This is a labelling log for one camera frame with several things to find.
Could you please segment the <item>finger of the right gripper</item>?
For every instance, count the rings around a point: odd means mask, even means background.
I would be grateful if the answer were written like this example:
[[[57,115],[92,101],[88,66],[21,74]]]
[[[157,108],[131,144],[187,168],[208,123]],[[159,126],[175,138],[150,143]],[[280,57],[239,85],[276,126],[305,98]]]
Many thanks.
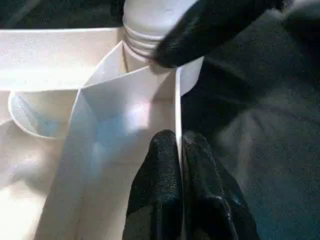
[[[152,54],[162,67],[180,67],[234,38],[275,6],[273,0],[198,0]]]

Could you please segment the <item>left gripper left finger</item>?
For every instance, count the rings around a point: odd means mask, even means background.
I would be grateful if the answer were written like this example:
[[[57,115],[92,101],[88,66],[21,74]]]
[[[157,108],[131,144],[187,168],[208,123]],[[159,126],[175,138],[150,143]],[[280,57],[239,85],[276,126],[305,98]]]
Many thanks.
[[[183,222],[183,189],[176,135],[156,133],[131,184],[123,238],[178,240]]]

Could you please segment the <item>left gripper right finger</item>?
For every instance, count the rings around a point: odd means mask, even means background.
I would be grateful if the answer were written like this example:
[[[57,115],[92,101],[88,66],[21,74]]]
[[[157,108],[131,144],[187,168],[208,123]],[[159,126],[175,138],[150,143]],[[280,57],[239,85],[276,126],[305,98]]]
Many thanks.
[[[182,135],[182,169],[188,240],[260,239],[237,181],[198,132]]]

